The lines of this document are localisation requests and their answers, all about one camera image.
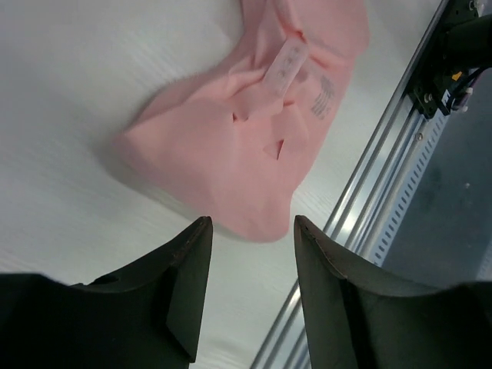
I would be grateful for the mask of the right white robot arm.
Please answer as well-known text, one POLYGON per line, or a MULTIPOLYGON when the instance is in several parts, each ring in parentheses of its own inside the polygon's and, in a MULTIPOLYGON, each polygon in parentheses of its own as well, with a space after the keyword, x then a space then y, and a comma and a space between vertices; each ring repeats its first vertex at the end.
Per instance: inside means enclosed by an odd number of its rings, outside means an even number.
POLYGON ((444 36, 443 55, 449 68, 490 68, 491 15, 451 28, 444 36))

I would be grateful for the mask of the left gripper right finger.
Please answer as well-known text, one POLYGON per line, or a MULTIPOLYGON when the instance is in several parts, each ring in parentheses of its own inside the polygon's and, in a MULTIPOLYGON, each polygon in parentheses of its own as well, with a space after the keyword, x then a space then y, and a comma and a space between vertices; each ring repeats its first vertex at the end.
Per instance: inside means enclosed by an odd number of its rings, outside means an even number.
POLYGON ((294 220, 314 368, 489 368, 491 285, 433 288, 372 264, 294 220))

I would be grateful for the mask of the pink bra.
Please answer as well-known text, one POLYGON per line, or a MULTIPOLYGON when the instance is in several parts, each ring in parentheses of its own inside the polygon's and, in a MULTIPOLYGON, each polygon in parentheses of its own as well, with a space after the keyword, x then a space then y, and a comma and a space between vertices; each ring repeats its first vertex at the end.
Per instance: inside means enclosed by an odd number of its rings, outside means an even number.
POLYGON ((159 92, 115 139, 145 179, 237 236, 289 229, 370 32, 362 1, 243 1, 244 33, 205 73, 159 92))

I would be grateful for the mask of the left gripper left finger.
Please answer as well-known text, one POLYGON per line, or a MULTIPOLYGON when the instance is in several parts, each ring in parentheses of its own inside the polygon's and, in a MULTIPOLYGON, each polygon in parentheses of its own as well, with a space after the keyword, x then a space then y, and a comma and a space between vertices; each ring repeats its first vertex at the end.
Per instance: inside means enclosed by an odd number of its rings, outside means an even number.
POLYGON ((186 368, 196 360, 213 224, 90 284, 1 276, 3 368, 186 368))

